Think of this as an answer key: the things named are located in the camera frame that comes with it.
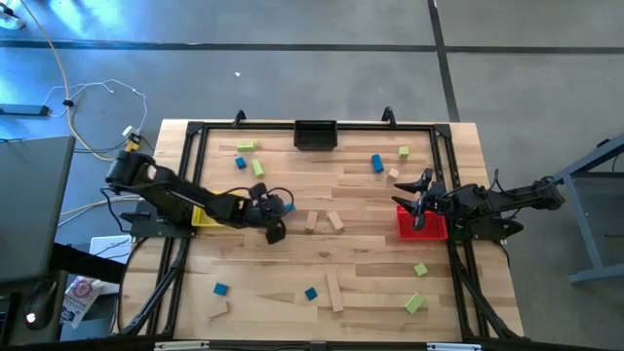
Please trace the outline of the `white box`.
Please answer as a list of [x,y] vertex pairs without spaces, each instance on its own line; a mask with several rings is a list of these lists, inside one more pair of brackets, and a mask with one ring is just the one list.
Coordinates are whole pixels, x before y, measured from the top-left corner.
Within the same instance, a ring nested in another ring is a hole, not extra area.
[[94,237],[91,239],[89,253],[120,263],[128,261],[132,248],[130,235]]

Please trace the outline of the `yellow plastic basket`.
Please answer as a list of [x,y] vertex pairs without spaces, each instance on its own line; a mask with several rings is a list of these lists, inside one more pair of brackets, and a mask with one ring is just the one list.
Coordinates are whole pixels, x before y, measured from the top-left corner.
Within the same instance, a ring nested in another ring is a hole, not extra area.
[[241,189],[211,193],[192,209],[191,224],[195,227],[235,226],[242,221],[245,197]]

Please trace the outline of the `black metal table frame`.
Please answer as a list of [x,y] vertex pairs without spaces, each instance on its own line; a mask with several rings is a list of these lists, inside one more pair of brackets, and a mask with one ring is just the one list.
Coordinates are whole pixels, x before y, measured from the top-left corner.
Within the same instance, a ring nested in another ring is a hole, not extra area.
[[[204,228],[187,242],[180,277],[166,291],[147,324],[148,332],[211,344],[240,340],[276,345],[461,341],[490,336],[494,328],[454,276],[450,244],[404,242],[399,238],[399,192],[387,174],[376,173],[371,156],[410,181],[426,168],[435,180],[455,187],[488,180],[476,127],[472,124],[341,122],[332,151],[300,151],[291,121],[167,120],[155,157],[213,191],[250,187],[251,170],[239,170],[237,142],[254,141],[247,161],[259,160],[269,187],[280,187],[295,211],[285,223],[287,237],[269,245],[254,229]],[[401,146],[409,156],[400,158]],[[314,232],[305,230],[309,211],[318,213]],[[332,228],[337,212],[344,229]],[[428,272],[417,276],[414,266]],[[343,311],[334,313],[326,273],[337,274]],[[226,285],[226,296],[214,293]],[[308,300],[305,291],[318,296]],[[415,294],[426,301],[414,314],[405,309]],[[217,300],[229,311],[209,319]]]

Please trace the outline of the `large green block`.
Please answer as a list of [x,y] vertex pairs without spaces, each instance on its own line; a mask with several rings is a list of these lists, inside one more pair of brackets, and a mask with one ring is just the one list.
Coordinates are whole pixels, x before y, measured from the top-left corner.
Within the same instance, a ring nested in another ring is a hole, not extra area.
[[414,314],[425,303],[426,298],[420,293],[415,293],[405,304],[405,309]]

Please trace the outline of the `silver bracket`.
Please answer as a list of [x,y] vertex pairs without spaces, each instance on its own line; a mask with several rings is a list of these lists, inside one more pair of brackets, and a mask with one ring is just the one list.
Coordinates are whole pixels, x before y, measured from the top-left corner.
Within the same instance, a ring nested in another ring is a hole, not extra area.
[[449,343],[449,342],[428,342],[427,351],[483,351],[480,344],[471,343]]
[[156,342],[153,351],[205,351],[210,343],[201,340],[173,340]]

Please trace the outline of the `dark grey desk top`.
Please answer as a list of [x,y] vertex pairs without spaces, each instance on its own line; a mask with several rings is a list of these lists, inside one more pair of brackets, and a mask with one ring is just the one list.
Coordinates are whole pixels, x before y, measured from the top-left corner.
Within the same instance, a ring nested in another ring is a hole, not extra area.
[[47,272],[74,146],[72,136],[0,143],[0,285]]

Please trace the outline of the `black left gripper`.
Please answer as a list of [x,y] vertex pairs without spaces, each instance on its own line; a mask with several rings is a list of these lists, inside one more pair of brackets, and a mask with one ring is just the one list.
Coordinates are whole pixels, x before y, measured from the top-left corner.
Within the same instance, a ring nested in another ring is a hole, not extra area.
[[265,228],[270,221],[281,219],[288,210],[284,201],[276,194],[267,194],[264,182],[253,185],[250,197],[254,199],[246,208],[244,223],[253,228]]

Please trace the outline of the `black plastic basket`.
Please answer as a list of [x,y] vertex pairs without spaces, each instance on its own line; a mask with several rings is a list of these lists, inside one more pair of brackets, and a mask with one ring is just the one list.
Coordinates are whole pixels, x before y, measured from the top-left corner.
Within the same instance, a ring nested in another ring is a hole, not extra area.
[[337,147],[337,122],[296,120],[293,145],[300,151],[332,151]]

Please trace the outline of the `printed paper bag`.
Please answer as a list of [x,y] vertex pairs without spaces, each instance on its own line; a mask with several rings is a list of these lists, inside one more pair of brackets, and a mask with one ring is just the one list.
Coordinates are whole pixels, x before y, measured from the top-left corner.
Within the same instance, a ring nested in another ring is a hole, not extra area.
[[94,278],[83,276],[75,278],[64,292],[61,321],[76,329],[100,296],[104,285],[103,281]]

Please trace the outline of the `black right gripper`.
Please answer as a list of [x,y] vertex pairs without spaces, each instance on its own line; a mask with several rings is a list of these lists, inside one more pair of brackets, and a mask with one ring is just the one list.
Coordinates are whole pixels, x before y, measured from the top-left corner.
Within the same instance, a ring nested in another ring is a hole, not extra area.
[[426,168],[417,180],[394,184],[396,188],[409,193],[423,192],[428,189],[423,196],[412,200],[398,196],[392,196],[391,199],[410,215],[422,215],[424,212],[433,212],[444,216],[455,215],[455,191],[446,191],[445,186],[437,181],[430,185],[432,175],[433,170]]

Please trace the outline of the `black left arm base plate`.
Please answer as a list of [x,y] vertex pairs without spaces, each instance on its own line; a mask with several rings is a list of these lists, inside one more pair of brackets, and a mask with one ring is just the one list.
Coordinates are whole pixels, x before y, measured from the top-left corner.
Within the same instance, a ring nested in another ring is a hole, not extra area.
[[158,215],[157,209],[146,201],[139,201],[133,212],[119,213],[131,225],[131,235],[137,238],[191,238],[195,235],[190,224],[173,223]]

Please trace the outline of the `black computer mouse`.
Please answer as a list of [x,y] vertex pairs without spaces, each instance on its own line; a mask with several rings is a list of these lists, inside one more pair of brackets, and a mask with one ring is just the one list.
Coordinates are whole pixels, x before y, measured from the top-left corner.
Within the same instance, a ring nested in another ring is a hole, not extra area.
[[39,282],[28,295],[23,319],[28,329],[38,331],[49,325],[55,309],[58,282],[47,279]]

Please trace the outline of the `black power strip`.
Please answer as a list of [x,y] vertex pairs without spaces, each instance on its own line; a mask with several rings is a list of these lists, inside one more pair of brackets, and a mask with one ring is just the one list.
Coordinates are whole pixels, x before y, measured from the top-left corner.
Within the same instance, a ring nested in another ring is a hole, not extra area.
[[29,117],[46,117],[50,112],[47,105],[35,104],[4,104],[0,103],[0,115]]

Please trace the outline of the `long wooden plank block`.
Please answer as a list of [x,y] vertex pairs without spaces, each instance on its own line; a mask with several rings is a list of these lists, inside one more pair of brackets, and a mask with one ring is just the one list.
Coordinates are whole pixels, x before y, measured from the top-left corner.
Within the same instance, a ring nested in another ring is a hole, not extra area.
[[344,307],[337,274],[334,271],[329,271],[326,273],[326,278],[328,283],[328,291],[330,295],[332,311],[334,313],[342,312]]

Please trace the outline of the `grey-blue table frame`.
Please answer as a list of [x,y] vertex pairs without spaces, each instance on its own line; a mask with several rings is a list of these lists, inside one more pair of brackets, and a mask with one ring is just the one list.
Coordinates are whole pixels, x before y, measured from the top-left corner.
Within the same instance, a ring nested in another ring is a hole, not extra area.
[[624,262],[607,264],[601,249],[624,239],[624,171],[598,172],[596,167],[624,159],[624,133],[608,138],[587,155],[555,174],[564,187],[591,261],[591,267],[569,276],[572,283],[624,277]]

